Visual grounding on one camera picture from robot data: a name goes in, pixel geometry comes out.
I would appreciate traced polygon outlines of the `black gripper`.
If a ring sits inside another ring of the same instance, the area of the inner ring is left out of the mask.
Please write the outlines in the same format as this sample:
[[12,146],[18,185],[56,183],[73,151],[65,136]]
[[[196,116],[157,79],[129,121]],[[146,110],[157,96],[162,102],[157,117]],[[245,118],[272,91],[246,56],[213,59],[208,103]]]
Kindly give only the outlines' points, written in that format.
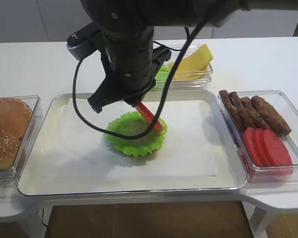
[[121,100],[134,107],[155,86],[154,77],[170,60],[171,50],[153,49],[153,33],[152,26],[133,33],[103,33],[105,51],[101,60],[106,77],[87,99],[97,114],[103,107]]

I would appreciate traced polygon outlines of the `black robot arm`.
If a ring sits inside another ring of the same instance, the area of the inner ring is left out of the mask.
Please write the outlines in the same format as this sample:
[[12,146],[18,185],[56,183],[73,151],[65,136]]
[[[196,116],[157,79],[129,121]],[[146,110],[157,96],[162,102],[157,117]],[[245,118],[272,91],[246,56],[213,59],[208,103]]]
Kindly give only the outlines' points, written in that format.
[[84,0],[92,22],[77,32],[81,59],[100,51],[105,79],[88,99],[97,113],[125,101],[135,106],[155,85],[170,50],[153,48],[156,26],[192,26],[191,43],[207,24],[221,26],[237,10],[298,10],[298,0]]

